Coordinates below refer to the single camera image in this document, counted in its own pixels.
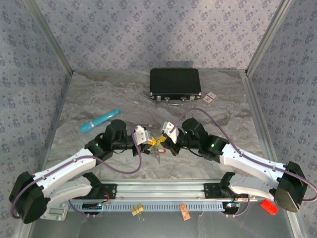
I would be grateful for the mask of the teal plastic tube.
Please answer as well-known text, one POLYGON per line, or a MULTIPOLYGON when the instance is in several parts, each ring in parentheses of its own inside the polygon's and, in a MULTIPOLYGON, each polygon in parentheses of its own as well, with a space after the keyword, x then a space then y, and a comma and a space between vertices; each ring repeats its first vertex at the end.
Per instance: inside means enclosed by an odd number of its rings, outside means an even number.
POLYGON ((80 131, 82 133, 86 133, 86 132, 92 130, 94 127, 96 127, 96 126, 104 123, 105 121, 113 118, 114 116, 116 116, 119 113, 120 113, 120 109, 116 109, 116 110, 113 110, 109 113, 106 113, 106 114, 104 114, 104 115, 102 115, 102 116, 100 116, 92 121, 86 122, 80 126, 80 131))

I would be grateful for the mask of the small pink card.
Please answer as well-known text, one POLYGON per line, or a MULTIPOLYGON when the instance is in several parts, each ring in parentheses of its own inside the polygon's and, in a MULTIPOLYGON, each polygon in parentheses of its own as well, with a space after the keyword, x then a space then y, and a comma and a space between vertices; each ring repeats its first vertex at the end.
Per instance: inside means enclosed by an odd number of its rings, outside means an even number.
POLYGON ((208 92, 204 97, 203 101, 210 106, 214 101, 218 99, 218 95, 213 93, 212 91, 208 92))

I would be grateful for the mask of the black ribbed carrying case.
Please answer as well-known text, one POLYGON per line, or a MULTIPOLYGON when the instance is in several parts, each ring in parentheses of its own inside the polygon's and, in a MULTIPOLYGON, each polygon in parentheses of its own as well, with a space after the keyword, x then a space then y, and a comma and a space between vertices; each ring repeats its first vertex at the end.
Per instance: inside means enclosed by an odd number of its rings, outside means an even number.
POLYGON ((150 99, 154 101, 199 100, 202 96, 199 71, 195 68, 153 68, 150 70, 150 99))

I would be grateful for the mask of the orange paper tag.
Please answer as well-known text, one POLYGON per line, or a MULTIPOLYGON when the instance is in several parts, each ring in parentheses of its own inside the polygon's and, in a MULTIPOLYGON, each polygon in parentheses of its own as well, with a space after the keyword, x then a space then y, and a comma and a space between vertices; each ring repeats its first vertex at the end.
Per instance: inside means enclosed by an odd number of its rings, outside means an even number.
POLYGON ((180 208, 181 215, 182 215, 184 221, 191 219, 191 216, 190 216, 190 213, 189 213, 189 210, 188 210, 186 204, 180 205, 179 208, 180 208))

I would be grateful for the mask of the small circuit board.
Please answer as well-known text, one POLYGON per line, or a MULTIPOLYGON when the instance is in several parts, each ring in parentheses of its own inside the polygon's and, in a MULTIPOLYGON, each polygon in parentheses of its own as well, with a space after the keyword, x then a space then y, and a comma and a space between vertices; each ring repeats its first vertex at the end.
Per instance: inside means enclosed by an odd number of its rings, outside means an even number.
POLYGON ((83 203, 82 209, 84 210, 101 210, 103 208, 102 203, 83 203))
POLYGON ((222 204, 225 210, 238 210, 241 206, 239 202, 223 202, 222 204))

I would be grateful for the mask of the red plastic block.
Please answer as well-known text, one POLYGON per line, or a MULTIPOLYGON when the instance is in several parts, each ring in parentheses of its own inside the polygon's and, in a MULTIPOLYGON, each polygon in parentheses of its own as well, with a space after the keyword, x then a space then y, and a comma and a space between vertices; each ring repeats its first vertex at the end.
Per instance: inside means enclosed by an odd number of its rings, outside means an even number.
POLYGON ((278 212, 278 208, 267 199, 261 202, 261 207, 273 216, 276 215, 278 212))

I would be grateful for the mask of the aluminium frame side rail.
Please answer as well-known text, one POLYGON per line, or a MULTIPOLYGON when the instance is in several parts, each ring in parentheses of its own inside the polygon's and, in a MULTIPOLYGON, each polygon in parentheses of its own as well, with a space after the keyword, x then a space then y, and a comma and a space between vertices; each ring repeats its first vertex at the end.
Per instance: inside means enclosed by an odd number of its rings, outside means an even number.
POLYGON ((268 160, 278 162, 252 81, 244 70, 239 70, 239 72, 263 155, 268 160))
MULTIPOLYGON (((40 169, 37 169, 37 171, 39 170, 42 171, 45 168, 46 163, 48 161, 49 153, 53 144, 53 139, 57 130, 58 122, 59 122, 60 115, 64 106, 64 102, 65 102, 66 95, 69 89, 72 75, 73 75, 73 71, 71 71, 69 74, 66 75, 66 82, 64 86, 62 87, 61 99, 57 102, 56 111, 52 119, 51 132, 49 133, 48 138, 46 140, 47 150, 46 150, 44 158, 42 159, 42 163, 41 163, 42 166, 40 169)), ((31 223, 24 224, 21 220, 19 220, 19 222, 15 226, 16 230, 13 235, 13 238, 28 238, 29 232, 31 230, 31 226, 32 226, 31 223)))

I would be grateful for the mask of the silver metal bracket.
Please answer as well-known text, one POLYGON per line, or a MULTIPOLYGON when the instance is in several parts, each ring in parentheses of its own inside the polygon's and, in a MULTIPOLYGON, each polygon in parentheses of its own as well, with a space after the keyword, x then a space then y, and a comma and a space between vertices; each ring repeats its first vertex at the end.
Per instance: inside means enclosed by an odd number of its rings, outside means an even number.
POLYGON ((47 214, 48 220, 54 220, 54 221, 64 221, 67 212, 68 212, 69 206, 67 204, 60 204, 55 207, 51 207, 47 214))

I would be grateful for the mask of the aluminium frame corner post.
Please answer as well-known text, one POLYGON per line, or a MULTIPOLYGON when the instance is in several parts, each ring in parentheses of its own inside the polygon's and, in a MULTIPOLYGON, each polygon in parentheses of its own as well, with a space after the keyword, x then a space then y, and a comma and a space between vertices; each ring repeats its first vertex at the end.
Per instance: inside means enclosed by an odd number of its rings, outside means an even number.
POLYGON ((252 59, 250 60, 245 73, 248 77, 251 77, 263 58, 266 50, 272 42, 276 32, 285 19, 289 9, 293 5, 295 0, 281 0, 276 12, 274 13, 270 24, 268 25, 252 59))
POLYGON ((56 37, 54 36, 50 26, 41 12, 36 0, 23 0, 28 7, 29 11, 31 12, 35 22, 37 23, 39 29, 43 33, 47 43, 49 44, 50 48, 54 52, 55 56, 57 57, 59 63, 61 64, 62 68, 66 72, 67 75, 72 76, 73 70, 70 66, 63 50, 61 49, 56 37))

